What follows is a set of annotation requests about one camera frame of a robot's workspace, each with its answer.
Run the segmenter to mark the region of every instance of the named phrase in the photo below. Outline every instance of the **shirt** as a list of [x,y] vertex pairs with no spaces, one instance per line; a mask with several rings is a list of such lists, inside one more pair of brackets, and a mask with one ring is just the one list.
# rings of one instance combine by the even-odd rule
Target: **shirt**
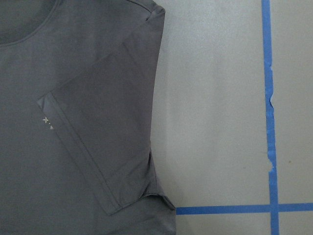
[[0,234],[176,234],[150,140],[165,9],[0,9]]

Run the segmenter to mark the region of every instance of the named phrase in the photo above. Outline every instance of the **gray t-shirt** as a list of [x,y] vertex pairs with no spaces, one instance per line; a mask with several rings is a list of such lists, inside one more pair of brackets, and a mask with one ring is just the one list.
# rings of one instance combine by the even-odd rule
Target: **gray t-shirt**
[[151,150],[165,10],[0,1],[0,235],[174,235]]

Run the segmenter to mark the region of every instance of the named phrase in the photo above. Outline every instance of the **dark gray shirt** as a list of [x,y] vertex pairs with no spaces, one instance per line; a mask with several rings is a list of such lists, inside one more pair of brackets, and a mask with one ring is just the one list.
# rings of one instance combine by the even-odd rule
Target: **dark gray shirt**
[[164,8],[0,9],[0,235],[176,234],[150,141]]

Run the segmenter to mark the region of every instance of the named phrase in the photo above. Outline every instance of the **gray fabric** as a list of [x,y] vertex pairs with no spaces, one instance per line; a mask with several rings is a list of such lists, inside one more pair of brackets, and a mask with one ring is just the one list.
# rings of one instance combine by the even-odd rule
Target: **gray fabric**
[[150,141],[164,8],[42,6],[0,32],[0,234],[176,234]]

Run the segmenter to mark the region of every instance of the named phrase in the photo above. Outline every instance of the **vertical blue tape strip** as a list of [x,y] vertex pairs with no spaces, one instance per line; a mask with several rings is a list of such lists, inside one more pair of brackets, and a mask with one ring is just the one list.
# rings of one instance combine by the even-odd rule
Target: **vertical blue tape strip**
[[266,125],[268,140],[268,158],[272,163],[269,176],[269,201],[270,201],[270,225],[271,235],[279,235],[279,205],[276,168],[275,130],[274,130],[274,108],[271,104],[273,95],[272,74],[272,46],[270,27],[270,0],[262,0],[262,22],[263,22],[263,50],[264,50],[264,74],[265,74],[265,100],[266,100]]

